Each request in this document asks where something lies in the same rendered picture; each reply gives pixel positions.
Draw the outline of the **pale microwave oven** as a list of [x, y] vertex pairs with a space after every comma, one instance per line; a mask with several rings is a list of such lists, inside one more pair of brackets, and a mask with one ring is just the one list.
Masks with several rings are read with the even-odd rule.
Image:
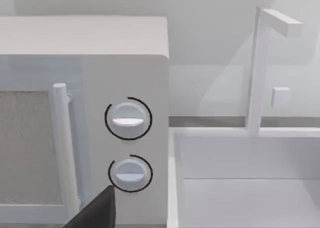
[[[0, 56], [80, 61], [82, 89], [74, 120], [83, 208], [113, 185], [115, 228], [166, 228], [168, 223], [168, 45], [164, 17], [0, 16]], [[138, 137], [123, 138], [109, 125], [111, 109], [123, 102], [146, 112], [145, 131]], [[148, 171], [138, 190], [123, 190], [113, 178], [115, 164], [128, 158]]]

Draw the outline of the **white sink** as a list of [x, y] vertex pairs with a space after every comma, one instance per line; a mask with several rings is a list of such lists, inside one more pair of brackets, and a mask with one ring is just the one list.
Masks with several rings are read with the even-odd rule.
[[168, 228], [320, 228], [320, 129], [169, 129]]

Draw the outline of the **large white microwave knob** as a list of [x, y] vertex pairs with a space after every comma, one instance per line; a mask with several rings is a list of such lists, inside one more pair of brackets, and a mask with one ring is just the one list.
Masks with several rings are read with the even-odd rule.
[[108, 124], [123, 138], [140, 136], [146, 128], [147, 114], [141, 105], [123, 102], [114, 106], [108, 115]]

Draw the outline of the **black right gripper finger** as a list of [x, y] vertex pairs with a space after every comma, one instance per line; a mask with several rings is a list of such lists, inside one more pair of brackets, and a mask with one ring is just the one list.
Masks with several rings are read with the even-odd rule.
[[115, 226], [116, 197], [113, 185], [107, 186], [65, 224], [65, 228], [115, 228]]

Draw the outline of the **microwave door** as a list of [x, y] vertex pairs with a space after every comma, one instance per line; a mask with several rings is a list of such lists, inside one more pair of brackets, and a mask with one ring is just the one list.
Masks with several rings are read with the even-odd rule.
[[70, 98], [79, 211], [83, 208], [75, 122], [81, 72], [76, 58], [0, 56], [0, 226], [60, 225], [71, 219], [59, 175], [55, 83], [66, 84]]

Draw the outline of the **tall white tap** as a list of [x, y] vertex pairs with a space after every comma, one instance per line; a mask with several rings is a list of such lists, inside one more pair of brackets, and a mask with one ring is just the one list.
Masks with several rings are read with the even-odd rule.
[[248, 89], [248, 108], [245, 127], [250, 136], [260, 132], [265, 76], [268, 66], [271, 31], [286, 38], [299, 38], [303, 23], [270, 7], [256, 8], [252, 43], [250, 79]]

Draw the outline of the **small white microwave knob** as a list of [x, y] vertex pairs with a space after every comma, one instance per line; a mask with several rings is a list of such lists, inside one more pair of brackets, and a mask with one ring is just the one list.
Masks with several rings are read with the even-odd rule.
[[146, 166], [136, 159], [125, 159], [115, 164], [112, 172], [114, 181], [123, 190], [142, 188], [148, 179]]

